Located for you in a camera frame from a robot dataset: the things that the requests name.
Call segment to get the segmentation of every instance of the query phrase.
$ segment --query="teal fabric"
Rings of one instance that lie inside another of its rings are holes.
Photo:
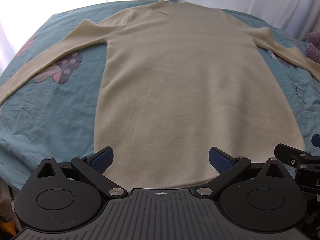
[[[53,15],[35,34],[30,47],[14,58],[0,77],[4,84],[21,66],[63,39],[82,20],[93,22],[125,8],[152,1],[124,1],[93,5]],[[256,17],[224,10],[252,27],[271,27],[274,38],[285,47],[295,47],[288,35]],[[298,48],[305,49],[299,42]],[[106,63],[106,44],[81,49],[81,63],[64,84],[50,76],[29,80],[1,106],[0,177],[20,189],[45,156],[69,162],[80,155],[93,154],[93,131],[97,98]],[[297,118],[307,151],[320,155],[311,145],[311,137],[320,133],[320,84],[308,71],[289,68],[258,48],[284,91]]]

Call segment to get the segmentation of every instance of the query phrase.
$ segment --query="bed sheet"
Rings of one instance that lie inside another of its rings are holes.
[[[82,20],[98,23],[125,8],[151,2],[104,3],[53,15],[10,62],[0,77],[0,85],[25,63],[63,39]],[[295,41],[265,21],[224,11],[252,27],[270,27],[283,46],[297,46],[304,52],[304,42]],[[0,177],[10,186],[21,189],[46,156],[68,162],[76,156],[93,154],[94,118],[106,49],[106,44],[98,44],[65,56],[29,80],[0,107]],[[271,51],[258,50],[289,101],[306,150],[320,155],[319,149],[311,145],[312,135],[320,130],[320,83],[308,71],[282,61]],[[60,67],[64,60],[75,64]]]

